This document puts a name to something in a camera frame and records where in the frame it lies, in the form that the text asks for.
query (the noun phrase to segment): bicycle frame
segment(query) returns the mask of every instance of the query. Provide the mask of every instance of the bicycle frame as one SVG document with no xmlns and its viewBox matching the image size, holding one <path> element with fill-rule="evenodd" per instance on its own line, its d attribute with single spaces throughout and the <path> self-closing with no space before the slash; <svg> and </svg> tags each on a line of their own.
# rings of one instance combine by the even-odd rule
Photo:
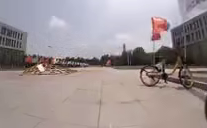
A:
<svg viewBox="0 0 207 128">
<path fill-rule="evenodd" d="M 161 76 L 162 74 L 167 74 L 167 73 L 165 72 L 165 65 L 166 65 L 165 60 L 163 60 L 163 61 L 160 62 L 159 64 L 161 64 L 161 69 L 158 68 L 159 66 L 156 66 L 156 67 L 157 67 L 157 69 L 160 71 L 160 73 L 157 73 L 157 74 L 149 73 L 149 74 L 147 74 L 147 75 L 153 77 L 153 76 Z M 175 63 L 175 66 L 174 66 L 172 72 L 169 73 L 169 74 L 167 74 L 167 75 L 173 75 L 173 74 L 175 73 L 175 71 L 176 71 L 180 66 L 183 66 L 183 61 L 182 61 L 181 57 L 178 56 L 178 57 L 177 57 L 177 60 L 176 60 L 176 63 Z"/>
</svg>

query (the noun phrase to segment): sky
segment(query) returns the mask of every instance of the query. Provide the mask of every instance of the sky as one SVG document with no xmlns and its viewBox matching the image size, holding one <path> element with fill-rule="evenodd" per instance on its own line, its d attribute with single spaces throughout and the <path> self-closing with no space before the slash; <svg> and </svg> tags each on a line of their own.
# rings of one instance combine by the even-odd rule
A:
<svg viewBox="0 0 207 128">
<path fill-rule="evenodd" d="M 177 26 L 178 0 L 0 0 L 0 21 L 28 33 L 28 54 L 100 57 L 123 43 L 152 52 L 152 16 Z M 171 47 L 170 31 L 155 44 Z"/>
</svg>

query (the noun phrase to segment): cloud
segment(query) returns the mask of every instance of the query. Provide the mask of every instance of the cloud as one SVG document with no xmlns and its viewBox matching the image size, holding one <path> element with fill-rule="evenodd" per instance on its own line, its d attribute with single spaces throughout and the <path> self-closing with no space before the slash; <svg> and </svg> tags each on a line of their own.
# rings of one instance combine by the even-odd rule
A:
<svg viewBox="0 0 207 128">
<path fill-rule="evenodd" d="M 63 19 L 60 19 L 56 16 L 52 16 L 49 21 L 50 28 L 66 28 L 67 26 L 67 23 Z"/>
</svg>

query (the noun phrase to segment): tree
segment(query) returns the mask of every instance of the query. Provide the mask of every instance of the tree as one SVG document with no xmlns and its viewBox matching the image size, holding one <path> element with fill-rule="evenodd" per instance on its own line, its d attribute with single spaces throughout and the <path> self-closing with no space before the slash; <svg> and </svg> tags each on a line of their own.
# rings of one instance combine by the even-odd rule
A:
<svg viewBox="0 0 207 128">
<path fill-rule="evenodd" d="M 101 56 L 100 64 L 101 64 L 101 65 L 105 65 L 105 64 L 107 63 L 108 60 L 109 60 L 109 55 L 108 55 L 108 54 L 103 55 L 103 56 Z"/>
<path fill-rule="evenodd" d="M 146 53 L 142 47 L 137 47 L 133 50 L 132 64 L 142 65 L 147 63 Z"/>
</svg>

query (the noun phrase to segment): flagpole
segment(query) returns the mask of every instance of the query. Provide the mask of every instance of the flagpole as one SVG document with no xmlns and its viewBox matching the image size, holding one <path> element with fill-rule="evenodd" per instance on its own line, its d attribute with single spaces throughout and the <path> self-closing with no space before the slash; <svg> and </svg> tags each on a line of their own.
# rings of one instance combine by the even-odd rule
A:
<svg viewBox="0 0 207 128">
<path fill-rule="evenodd" d="M 153 41 L 153 65 L 155 65 L 155 41 Z"/>
</svg>

